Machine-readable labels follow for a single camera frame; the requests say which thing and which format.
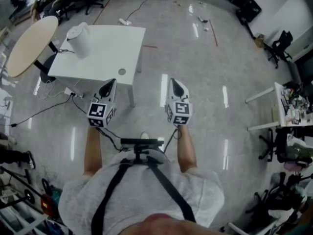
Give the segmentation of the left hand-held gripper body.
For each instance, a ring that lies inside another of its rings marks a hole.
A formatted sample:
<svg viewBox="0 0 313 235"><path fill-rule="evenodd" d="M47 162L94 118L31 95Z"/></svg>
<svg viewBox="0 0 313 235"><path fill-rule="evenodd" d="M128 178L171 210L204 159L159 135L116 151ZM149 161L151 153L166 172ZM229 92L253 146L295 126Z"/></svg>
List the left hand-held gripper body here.
<svg viewBox="0 0 313 235"><path fill-rule="evenodd" d="M87 118L89 125L95 128L106 128L115 115L115 95L117 88L117 80L106 80L97 93L94 94Z"/></svg>

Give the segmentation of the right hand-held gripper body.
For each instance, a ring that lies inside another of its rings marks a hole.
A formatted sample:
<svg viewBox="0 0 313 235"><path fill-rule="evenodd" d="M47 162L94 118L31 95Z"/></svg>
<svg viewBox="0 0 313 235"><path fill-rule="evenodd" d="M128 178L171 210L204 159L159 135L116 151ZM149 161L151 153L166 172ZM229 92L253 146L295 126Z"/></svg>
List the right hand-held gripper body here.
<svg viewBox="0 0 313 235"><path fill-rule="evenodd" d="M165 112L167 120L174 125L187 125L192 117L193 105L189 90L174 78L168 82Z"/></svg>

